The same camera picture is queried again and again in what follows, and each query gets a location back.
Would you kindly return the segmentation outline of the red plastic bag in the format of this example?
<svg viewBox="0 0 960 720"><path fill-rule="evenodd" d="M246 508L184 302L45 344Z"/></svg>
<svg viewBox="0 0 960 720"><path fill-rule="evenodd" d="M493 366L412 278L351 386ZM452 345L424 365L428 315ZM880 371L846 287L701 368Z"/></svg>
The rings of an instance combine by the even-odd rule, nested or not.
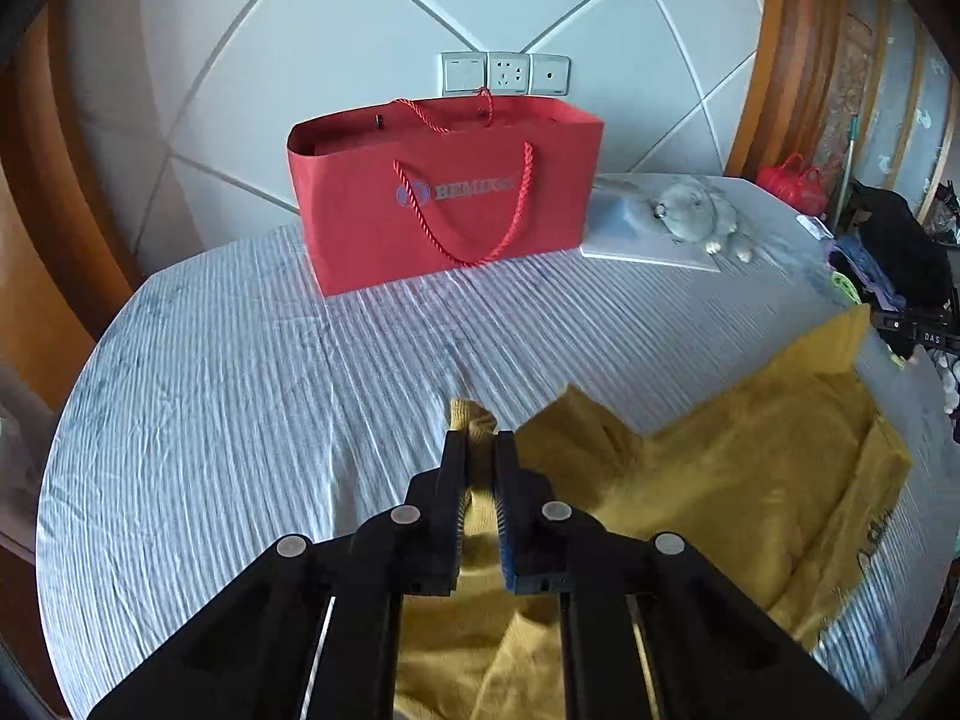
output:
<svg viewBox="0 0 960 720"><path fill-rule="evenodd" d="M789 154L777 166L762 167L757 184L804 215L820 216L827 210L828 197L820 171L815 166L807 166L802 154Z"/></svg>

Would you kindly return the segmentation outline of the white wall socket panel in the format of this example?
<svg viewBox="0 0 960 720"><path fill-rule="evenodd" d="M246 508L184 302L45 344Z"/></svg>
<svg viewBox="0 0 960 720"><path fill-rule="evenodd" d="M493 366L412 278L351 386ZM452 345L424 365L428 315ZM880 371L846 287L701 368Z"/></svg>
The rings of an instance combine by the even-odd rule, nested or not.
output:
<svg viewBox="0 0 960 720"><path fill-rule="evenodd" d="M441 52L443 96L466 96L487 88L491 94L566 96L571 60L564 55L524 52Z"/></svg>

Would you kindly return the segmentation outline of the blue striped bed sheet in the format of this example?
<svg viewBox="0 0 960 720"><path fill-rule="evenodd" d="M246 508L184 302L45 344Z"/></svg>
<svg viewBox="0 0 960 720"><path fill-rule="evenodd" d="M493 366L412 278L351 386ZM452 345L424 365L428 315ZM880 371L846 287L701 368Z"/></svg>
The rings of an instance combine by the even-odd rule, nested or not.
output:
<svg viewBox="0 0 960 720"><path fill-rule="evenodd" d="M823 245L742 179L750 262L555 252L327 298L301 229L145 281L65 403L37 588L68 710L98 700L275 539L351 532L436 465L449 405L514 429L576 387L649 436L843 302Z"/></svg>

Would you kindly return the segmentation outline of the mustard yellow t-shirt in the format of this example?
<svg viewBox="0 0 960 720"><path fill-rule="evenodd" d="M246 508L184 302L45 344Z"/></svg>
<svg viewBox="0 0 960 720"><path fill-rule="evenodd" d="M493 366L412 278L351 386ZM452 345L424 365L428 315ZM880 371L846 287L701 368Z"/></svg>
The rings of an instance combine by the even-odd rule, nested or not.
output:
<svg viewBox="0 0 960 720"><path fill-rule="evenodd" d="M674 532L811 649L884 538L911 468L856 372L862 307L652 436L568 388L517 429L521 463L611 532ZM402 611L395 708L410 718L563 715L555 603L505 589L486 476L466 495L449 598Z"/></svg>

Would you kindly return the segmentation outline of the red paper gift bag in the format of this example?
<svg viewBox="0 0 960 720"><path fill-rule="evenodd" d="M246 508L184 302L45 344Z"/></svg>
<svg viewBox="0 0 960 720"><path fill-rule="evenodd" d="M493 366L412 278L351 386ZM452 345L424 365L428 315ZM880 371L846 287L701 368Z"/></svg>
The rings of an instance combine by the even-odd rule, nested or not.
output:
<svg viewBox="0 0 960 720"><path fill-rule="evenodd" d="M562 99L395 99L286 138L309 262L327 296L583 240L604 124Z"/></svg>

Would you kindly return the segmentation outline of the grey plush toy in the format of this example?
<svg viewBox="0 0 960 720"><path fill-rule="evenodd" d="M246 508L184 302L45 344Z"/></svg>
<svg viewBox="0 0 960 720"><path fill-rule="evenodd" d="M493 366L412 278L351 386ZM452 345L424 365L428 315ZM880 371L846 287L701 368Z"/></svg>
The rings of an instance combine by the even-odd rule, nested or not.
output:
<svg viewBox="0 0 960 720"><path fill-rule="evenodd" d="M669 176L654 185L623 181L617 192L625 220L635 231L693 244L709 257L754 260L754 243L740 211L700 177Z"/></svg>

